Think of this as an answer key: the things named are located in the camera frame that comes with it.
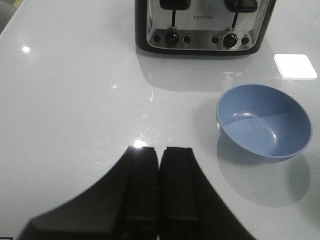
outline toaster brand logo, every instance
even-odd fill
[[[213,16],[193,16],[193,19],[204,19],[204,20],[210,20],[210,19],[214,19]]]

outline stainless steel toaster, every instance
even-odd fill
[[[246,55],[259,50],[276,0],[135,0],[135,39],[165,54]]]

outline glossy countertop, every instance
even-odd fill
[[[1,33],[0,237],[82,193],[134,145],[159,159],[166,147],[192,148],[258,240],[320,239],[320,79],[284,77],[275,62],[307,56],[320,74],[320,2],[277,1],[248,56],[148,53],[134,27],[133,0],[24,0]],[[303,106],[313,136],[302,154],[253,164],[219,139],[217,101],[247,83]]]

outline bowl rim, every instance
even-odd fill
[[[244,147],[242,144],[236,142],[232,137],[230,137],[230,135],[228,134],[228,132],[226,131],[226,129],[224,128],[224,126],[221,124],[221,119],[220,119],[220,116],[219,116],[219,106],[220,106],[220,102],[222,100],[222,98],[227,94],[229,93],[230,91],[232,91],[233,89],[236,89],[236,88],[239,88],[239,87],[244,87],[244,86],[261,86],[261,87],[266,87],[266,88],[269,88],[269,89],[273,89],[273,90],[276,90],[284,95],[286,95],[288,98],[292,99],[298,106],[300,106],[300,108],[303,110],[304,114],[306,115],[306,118],[309,122],[309,125],[310,125],[310,136],[309,136],[309,139],[308,141],[306,142],[306,144],[303,146],[303,148],[301,148],[299,151],[296,151],[292,154],[289,154],[289,155],[282,155],[282,156],[272,156],[272,155],[262,155],[260,153],[257,153],[257,152],[254,152],[252,150],[249,150],[247,149],[246,147]],[[289,158],[292,158],[300,153],[302,153],[307,147],[308,145],[310,144],[312,138],[313,138],[313,126],[312,126],[312,122],[311,122],[311,119],[308,115],[308,113],[306,112],[306,110],[293,98],[291,97],[290,95],[288,95],[287,93],[279,90],[279,89],[276,89],[274,87],[271,87],[271,86],[267,86],[267,85],[263,85],[263,84],[259,84],[259,83],[245,83],[245,84],[239,84],[239,85],[236,85],[236,86],[233,86],[233,87],[230,87],[228,90],[226,90],[218,99],[217,103],[216,103],[216,108],[215,108],[215,114],[216,114],[216,118],[217,118],[217,122],[219,124],[219,127],[223,130],[223,132],[227,135],[227,137],[229,139],[231,139],[235,144],[237,144],[238,146],[240,146],[241,148],[243,148],[244,150],[252,153],[252,154],[255,154],[255,155],[258,155],[260,157],[264,157],[264,158],[270,158],[270,159],[289,159]]]

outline plastic bowl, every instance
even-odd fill
[[[259,84],[227,90],[216,107],[220,133],[246,152],[266,159],[288,159],[308,146],[312,126],[290,96]]]

